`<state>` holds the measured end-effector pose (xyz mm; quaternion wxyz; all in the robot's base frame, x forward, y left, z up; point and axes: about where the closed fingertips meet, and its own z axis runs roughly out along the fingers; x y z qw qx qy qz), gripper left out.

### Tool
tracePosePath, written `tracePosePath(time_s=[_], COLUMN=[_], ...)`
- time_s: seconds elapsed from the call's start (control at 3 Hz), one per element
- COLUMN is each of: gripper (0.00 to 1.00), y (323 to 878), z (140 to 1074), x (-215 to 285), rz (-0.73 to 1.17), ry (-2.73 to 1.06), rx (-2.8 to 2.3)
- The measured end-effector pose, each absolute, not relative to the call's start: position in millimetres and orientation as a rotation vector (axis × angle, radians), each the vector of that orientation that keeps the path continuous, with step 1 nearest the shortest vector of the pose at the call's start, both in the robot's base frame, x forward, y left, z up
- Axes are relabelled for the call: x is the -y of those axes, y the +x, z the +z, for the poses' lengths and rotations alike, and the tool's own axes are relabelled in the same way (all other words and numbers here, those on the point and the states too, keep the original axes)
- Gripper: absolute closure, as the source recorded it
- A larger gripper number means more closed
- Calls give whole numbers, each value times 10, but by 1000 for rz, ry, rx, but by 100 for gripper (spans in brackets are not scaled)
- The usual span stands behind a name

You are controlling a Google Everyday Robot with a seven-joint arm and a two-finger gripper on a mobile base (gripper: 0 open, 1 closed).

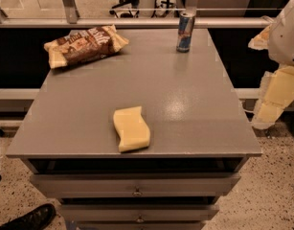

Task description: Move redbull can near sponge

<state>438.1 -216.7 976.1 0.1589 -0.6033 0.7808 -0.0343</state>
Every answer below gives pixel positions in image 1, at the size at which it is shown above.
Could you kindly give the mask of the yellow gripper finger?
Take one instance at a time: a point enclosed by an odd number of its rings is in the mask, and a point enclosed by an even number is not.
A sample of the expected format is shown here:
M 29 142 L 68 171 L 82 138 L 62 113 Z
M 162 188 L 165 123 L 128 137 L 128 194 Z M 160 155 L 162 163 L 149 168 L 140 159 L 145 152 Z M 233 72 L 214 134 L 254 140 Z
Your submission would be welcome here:
M 248 47 L 254 50 L 267 50 L 270 29 L 271 26 L 264 28 L 259 34 L 249 41 Z
M 274 73 L 265 72 L 254 107 L 252 127 L 268 129 L 294 101 L 294 66 L 281 65 Z

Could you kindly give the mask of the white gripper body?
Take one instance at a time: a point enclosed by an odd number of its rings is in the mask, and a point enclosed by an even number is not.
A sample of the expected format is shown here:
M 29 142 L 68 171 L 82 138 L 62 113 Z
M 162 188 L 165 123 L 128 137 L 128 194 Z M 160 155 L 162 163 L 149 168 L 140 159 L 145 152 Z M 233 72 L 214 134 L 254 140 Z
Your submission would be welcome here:
M 271 25 L 268 54 L 279 64 L 294 66 L 294 0 L 289 0 Z

